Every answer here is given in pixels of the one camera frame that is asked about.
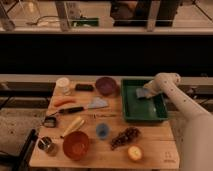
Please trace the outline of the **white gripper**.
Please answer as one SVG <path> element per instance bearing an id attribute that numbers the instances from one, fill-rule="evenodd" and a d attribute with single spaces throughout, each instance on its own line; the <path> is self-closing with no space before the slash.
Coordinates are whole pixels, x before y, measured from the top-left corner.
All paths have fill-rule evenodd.
<path id="1" fill-rule="evenodd" d="M 146 83 L 144 85 L 144 88 L 147 90 L 147 93 L 145 95 L 146 98 L 152 98 L 162 92 L 162 90 L 154 80 L 151 80 Z"/>

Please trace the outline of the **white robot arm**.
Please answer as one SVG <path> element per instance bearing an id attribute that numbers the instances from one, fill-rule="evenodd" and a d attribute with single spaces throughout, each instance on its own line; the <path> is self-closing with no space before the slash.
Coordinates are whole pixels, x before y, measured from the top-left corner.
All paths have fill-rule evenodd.
<path id="1" fill-rule="evenodd" d="M 158 73 L 144 85 L 146 98 L 163 92 L 187 120 L 180 171 L 213 171 L 213 115 L 178 88 L 177 73 Z"/>

